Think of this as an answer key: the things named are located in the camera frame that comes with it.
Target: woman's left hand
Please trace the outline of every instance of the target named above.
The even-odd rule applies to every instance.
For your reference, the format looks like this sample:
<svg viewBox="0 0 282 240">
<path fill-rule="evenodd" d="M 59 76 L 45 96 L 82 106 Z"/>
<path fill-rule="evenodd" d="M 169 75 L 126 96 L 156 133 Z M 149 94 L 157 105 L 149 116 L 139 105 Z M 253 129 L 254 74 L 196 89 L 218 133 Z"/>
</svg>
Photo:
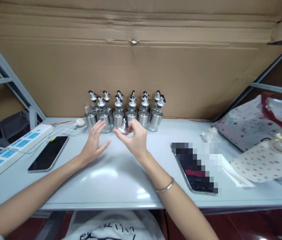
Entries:
<svg viewBox="0 0 282 240">
<path fill-rule="evenodd" d="M 82 161 L 82 167 L 93 162 L 100 154 L 109 146 L 111 141 L 107 141 L 99 147 L 99 136 L 105 128 L 105 121 L 98 121 L 90 131 L 87 143 L 84 145 L 81 153 L 77 156 L 79 161 Z"/>
</svg>

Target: power strip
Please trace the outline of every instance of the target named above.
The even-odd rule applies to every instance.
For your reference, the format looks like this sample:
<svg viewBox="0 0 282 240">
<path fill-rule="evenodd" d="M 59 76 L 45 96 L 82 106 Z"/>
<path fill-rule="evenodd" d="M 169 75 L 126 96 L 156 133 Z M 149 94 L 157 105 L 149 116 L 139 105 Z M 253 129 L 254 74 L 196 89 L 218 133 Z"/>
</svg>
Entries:
<svg viewBox="0 0 282 240">
<path fill-rule="evenodd" d="M 22 138 L 16 140 L 14 143 L 9 145 L 7 148 L 13 150 L 20 150 L 27 152 L 44 139 L 54 127 L 51 125 L 40 124 L 32 131 L 28 132 Z M 14 162 L 21 158 L 25 153 L 14 152 L 9 150 L 0 151 L 0 174 L 10 167 Z"/>
</svg>

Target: black phone screen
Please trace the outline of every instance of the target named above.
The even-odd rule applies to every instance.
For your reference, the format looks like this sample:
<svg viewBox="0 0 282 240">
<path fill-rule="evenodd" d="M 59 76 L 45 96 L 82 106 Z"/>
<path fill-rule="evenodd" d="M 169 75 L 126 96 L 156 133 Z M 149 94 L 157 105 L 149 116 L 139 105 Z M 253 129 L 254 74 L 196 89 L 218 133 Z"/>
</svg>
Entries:
<svg viewBox="0 0 282 240">
<path fill-rule="evenodd" d="M 39 171 L 49 169 L 58 157 L 68 138 L 69 137 L 63 136 L 56 137 L 53 141 L 49 142 L 48 145 L 40 153 L 40 155 L 31 164 L 28 171 Z"/>
</svg>

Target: woman's right hand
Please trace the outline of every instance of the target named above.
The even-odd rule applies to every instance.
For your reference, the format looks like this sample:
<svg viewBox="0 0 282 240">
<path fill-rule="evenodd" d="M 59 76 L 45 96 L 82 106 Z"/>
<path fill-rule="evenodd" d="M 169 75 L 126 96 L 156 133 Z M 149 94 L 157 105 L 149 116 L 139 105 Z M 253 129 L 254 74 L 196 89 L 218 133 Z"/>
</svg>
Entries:
<svg viewBox="0 0 282 240">
<path fill-rule="evenodd" d="M 131 120 L 128 125 L 129 130 L 126 134 L 133 130 L 133 137 L 126 137 L 117 129 L 114 129 L 113 132 L 127 146 L 135 158 L 140 161 L 148 155 L 147 130 L 136 119 Z"/>
</svg>

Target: white table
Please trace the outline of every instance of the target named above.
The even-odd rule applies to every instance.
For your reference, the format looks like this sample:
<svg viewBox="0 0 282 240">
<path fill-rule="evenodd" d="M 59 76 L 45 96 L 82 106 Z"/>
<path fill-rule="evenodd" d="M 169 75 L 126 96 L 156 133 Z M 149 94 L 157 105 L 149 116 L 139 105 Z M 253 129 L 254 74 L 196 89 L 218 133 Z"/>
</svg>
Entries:
<svg viewBox="0 0 282 240">
<path fill-rule="evenodd" d="M 43 123 L 75 120 L 75 118 L 47 118 Z M 158 163 L 175 178 L 199 208 L 253 208 L 282 207 L 282 185 L 275 181 L 256 184 L 254 188 L 238 188 L 222 172 L 215 174 L 221 189 L 216 196 L 192 193 L 171 152 L 172 142 L 203 142 L 200 134 L 209 129 L 209 123 L 188 120 L 163 119 L 158 132 L 148 132 L 147 148 Z M 58 158 L 56 169 L 80 153 L 88 132 L 66 132 L 69 141 Z M 117 139 L 113 132 L 101 134 L 100 144 L 111 140 L 110 146 L 98 160 L 77 172 L 63 184 L 42 206 L 41 210 L 100 210 L 100 209 L 158 209 L 162 202 L 144 169 Z M 47 173 L 28 173 L 27 169 L 46 143 L 25 155 L 0 175 L 0 204 Z M 222 153 L 232 160 L 240 152 L 225 144 Z"/>
</svg>

